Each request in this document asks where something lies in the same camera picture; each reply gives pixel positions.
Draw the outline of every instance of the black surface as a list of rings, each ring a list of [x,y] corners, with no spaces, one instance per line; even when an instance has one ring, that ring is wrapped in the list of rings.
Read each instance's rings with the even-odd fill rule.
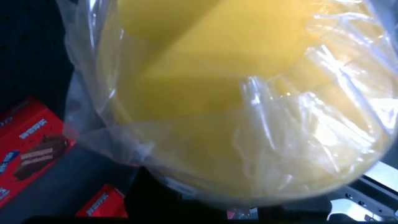
[[[55,0],[3,1],[0,26],[0,111],[33,95],[62,118],[73,67]]]
[[[104,184],[126,193],[136,169],[75,146],[0,210],[0,223],[37,215],[74,216]]]

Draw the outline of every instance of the wrinkled plastic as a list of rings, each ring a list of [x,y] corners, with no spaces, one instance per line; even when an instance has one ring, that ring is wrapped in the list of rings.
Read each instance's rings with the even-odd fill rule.
[[[227,207],[324,194],[397,134],[398,62],[369,2],[58,5],[77,74],[66,132],[183,194]]]

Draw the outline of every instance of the clear plastic wrap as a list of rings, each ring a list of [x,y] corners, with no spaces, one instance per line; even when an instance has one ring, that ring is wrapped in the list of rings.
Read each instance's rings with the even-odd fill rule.
[[[227,207],[324,194],[397,134],[398,62],[369,2],[58,5],[76,71],[67,133],[183,194]]]

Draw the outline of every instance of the chocolate wafer cake image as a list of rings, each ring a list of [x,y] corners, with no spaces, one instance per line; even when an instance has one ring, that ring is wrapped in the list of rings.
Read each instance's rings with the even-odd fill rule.
[[[40,144],[21,154],[21,163],[13,176],[18,180],[30,177],[61,157],[68,149],[69,144],[68,139],[61,134],[45,135]]]

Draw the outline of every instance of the red packaging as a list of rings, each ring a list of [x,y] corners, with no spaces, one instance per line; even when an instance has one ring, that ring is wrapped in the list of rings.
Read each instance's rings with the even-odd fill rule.
[[[124,217],[124,195],[114,187],[105,185],[77,214],[78,217]]]
[[[62,129],[62,121],[32,97],[0,115],[0,208],[75,144]]]

